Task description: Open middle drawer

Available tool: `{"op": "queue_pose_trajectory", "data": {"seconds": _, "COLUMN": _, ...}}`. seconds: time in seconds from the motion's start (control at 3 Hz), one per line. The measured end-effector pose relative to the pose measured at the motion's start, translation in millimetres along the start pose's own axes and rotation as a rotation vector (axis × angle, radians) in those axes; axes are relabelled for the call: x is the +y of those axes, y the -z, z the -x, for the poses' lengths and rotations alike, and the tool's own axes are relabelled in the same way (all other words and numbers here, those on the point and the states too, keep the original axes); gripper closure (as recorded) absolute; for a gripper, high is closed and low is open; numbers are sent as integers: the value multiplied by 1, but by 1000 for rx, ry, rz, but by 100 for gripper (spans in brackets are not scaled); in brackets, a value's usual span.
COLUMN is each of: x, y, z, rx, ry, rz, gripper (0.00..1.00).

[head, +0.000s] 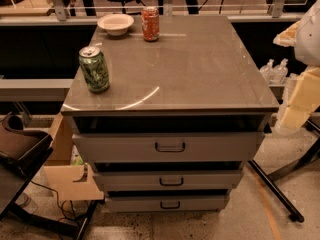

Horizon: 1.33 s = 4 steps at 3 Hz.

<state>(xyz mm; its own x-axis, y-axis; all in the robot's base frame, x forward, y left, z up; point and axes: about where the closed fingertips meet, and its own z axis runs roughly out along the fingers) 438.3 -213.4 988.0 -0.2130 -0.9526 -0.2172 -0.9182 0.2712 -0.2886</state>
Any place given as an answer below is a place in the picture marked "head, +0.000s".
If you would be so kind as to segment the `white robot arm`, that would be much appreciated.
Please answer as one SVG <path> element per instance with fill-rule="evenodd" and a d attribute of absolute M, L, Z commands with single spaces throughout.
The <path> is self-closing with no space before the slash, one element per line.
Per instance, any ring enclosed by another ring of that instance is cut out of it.
<path fill-rule="evenodd" d="M 320 106 L 320 0 L 302 18 L 277 34 L 273 43 L 292 46 L 297 61 L 307 66 L 278 119 L 282 128 L 299 129 Z"/>

